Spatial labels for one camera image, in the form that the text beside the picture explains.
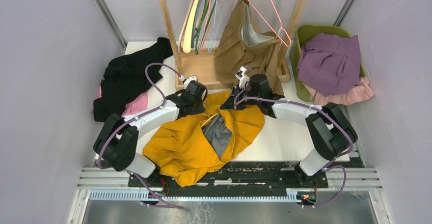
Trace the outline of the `yellow plastic hanger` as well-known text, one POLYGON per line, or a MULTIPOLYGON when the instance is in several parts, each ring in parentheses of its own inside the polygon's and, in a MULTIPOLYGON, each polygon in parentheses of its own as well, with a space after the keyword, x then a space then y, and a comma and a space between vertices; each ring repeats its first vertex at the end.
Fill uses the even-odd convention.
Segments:
POLYGON ((208 123, 210 123, 213 120, 214 117, 218 116, 219 114, 220 113, 216 113, 212 116, 209 116, 208 119, 205 122, 203 122, 200 127, 203 128, 204 126, 206 126, 208 123))

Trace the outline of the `yellow garment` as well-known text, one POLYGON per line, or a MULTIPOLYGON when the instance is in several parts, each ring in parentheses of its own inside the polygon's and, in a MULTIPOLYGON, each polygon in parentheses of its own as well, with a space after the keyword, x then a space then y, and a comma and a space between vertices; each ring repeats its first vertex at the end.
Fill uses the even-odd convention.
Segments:
POLYGON ((221 110, 229 95, 229 91, 210 94, 204 102, 205 112, 163 124, 144 146, 143 155, 181 187, 194 185, 206 173, 234 160, 252 144, 265 120, 256 106, 221 110), (216 113, 220 114, 200 127, 216 113))

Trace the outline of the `tan pleated skirt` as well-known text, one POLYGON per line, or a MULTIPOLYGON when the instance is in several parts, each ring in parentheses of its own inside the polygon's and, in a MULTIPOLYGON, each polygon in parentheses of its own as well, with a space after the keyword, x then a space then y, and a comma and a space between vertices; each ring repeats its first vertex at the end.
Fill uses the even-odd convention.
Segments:
POLYGON ((238 0, 222 33, 214 56, 217 80, 226 87, 238 84, 236 72, 248 66, 253 74, 265 74, 273 92, 283 95, 277 75, 281 40, 273 32, 259 32, 248 0, 238 0))

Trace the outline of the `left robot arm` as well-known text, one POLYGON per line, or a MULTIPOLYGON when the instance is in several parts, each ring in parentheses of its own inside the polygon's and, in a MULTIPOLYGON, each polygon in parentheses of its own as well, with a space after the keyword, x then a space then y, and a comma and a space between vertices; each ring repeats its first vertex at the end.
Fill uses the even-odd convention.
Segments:
POLYGON ((160 172, 153 161, 137 152, 138 140, 165 123, 203 113, 202 96, 206 92, 205 85, 192 80, 185 89, 129 119, 118 114, 110 115, 93 145, 98 159, 118 172, 140 175, 147 186, 156 186, 160 172))

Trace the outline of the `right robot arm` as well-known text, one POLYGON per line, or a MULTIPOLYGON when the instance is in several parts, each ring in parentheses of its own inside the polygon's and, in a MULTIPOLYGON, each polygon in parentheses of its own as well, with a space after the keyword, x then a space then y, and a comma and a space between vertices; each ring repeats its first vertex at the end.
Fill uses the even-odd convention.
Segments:
POLYGON ((295 166, 294 181, 298 186, 308 187, 316 173, 353 149, 357 133, 337 104, 318 106, 292 101, 274 93, 264 74, 242 75, 239 80, 240 85, 232 88, 221 109, 243 110, 256 105, 265 116, 290 120, 308 129, 313 149, 295 166))

